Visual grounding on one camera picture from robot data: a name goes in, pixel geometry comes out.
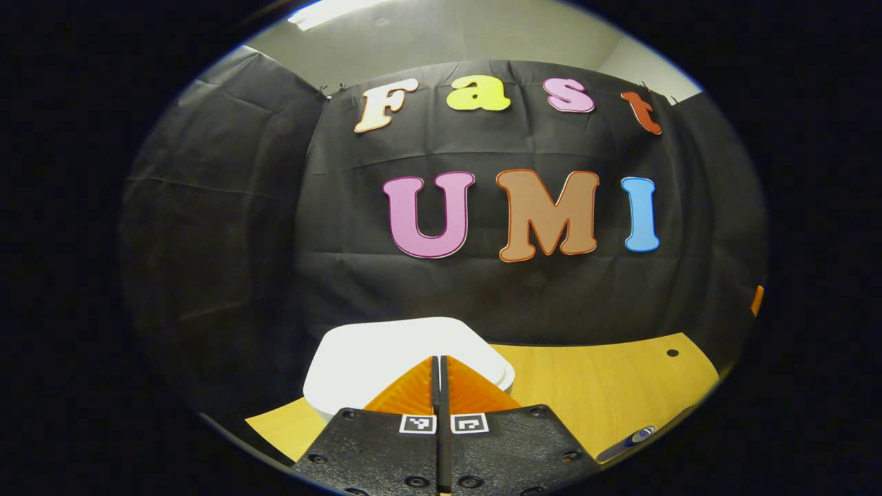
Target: letter u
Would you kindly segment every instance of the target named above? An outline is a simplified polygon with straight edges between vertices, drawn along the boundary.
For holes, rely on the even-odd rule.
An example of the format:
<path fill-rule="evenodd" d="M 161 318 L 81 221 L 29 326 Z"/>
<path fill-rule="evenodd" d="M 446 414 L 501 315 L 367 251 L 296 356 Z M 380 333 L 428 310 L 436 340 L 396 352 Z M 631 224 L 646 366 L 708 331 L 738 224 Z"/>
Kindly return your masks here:
<path fill-rule="evenodd" d="M 469 172 L 447 172 L 435 178 L 444 190 L 445 231 L 429 237 L 420 232 L 416 216 L 416 194 L 422 190 L 419 177 L 399 177 L 383 185 L 389 197 L 392 240 L 404 253 L 421 259 L 442 259 L 453 255 L 466 242 L 468 204 L 466 190 L 475 183 Z"/>

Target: letter m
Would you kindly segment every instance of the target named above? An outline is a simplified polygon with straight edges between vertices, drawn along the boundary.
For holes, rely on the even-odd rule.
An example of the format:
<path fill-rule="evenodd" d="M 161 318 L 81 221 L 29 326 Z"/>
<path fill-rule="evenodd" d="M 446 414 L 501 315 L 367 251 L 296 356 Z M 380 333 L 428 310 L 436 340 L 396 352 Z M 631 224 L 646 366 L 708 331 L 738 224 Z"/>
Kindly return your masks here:
<path fill-rule="evenodd" d="M 533 258 L 530 229 L 545 255 L 557 247 L 566 229 L 560 252 L 578 255 L 597 247 L 594 239 L 594 190 L 600 179 L 593 172 L 577 170 L 566 178 L 564 189 L 555 202 L 534 170 L 514 169 L 500 172 L 497 184 L 508 194 L 508 245 L 499 252 L 505 262 Z"/>

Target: black cloth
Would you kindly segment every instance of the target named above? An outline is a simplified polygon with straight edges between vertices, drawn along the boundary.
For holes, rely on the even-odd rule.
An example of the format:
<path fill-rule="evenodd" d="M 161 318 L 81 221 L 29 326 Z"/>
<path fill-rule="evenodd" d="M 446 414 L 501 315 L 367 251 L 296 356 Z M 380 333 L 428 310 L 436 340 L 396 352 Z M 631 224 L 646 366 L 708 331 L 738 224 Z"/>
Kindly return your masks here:
<path fill-rule="evenodd" d="M 311 352 L 298 316 L 282 311 L 303 158 L 326 102 L 317 93 L 236 49 L 169 105 L 123 192 L 135 328 L 172 387 L 212 416 L 244 418 L 301 395 Z"/>
<path fill-rule="evenodd" d="M 451 109 L 459 77 L 499 78 L 511 99 L 502 111 Z M 416 78 L 386 127 L 355 133 L 362 93 Z M 549 105 L 547 78 L 584 85 L 595 108 L 562 113 Z M 661 135 L 645 130 L 623 92 L 653 107 Z M 508 200 L 496 176 L 533 169 L 557 199 L 575 170 L 600 178 L 593 252 L 538 250 L 504 263 Z M 443 259 L 411 257 L 395 245 L 383 184 L 420 177 L 419 227 L 445 227 L 444 172 L 467 171 L 468 235 Z M 625 177 L 654 181 L 651 252 L 630 252 Z M 684 332 L 718 369 L 734 363 L 751 327 L 754 290 L 766 270 L 759 183 L 747 154 L 704 95 L 671 106 L 659 94 L 598 72 L 510 61 L 438 64 L 401 71 L 335 95 L 307 157 L 295 221 L 296 284 L 305 326 L 317 342 L 344 324 L 447 316 L 483 339 L 531 345 L 595 345 Z"/>

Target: orange gripper pad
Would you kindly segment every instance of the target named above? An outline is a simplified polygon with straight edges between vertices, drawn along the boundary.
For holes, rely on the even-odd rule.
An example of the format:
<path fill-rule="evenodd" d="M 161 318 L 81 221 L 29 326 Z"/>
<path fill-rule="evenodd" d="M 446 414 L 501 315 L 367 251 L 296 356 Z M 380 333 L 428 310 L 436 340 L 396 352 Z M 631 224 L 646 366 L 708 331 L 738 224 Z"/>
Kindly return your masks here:
<path fill-rule="evenodd" d="M 518 402 L 497 385 L 450 356 L 447 357 L 447 378 L 451 415 L 520 408 Z"/>
<path fill-rule="evenodd" d="M 397 378 L 364 410 L 398 415 L 432 415 L 432 357 Z"/>

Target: blue letter i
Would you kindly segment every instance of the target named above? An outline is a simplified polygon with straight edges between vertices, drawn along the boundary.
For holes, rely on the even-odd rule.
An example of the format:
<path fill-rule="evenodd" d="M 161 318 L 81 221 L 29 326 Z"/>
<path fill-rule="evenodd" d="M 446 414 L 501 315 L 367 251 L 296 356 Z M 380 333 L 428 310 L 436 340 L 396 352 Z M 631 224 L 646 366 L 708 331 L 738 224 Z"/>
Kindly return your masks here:
<path fill-rule="evenodd" d="M 631 236 L 624 247 L 632 252 L 651 252 L 659 247 L 653 218 L 653 192 L 655 183 L 643 177 L 622 179 L 622 189 L 631 200 Z"/>

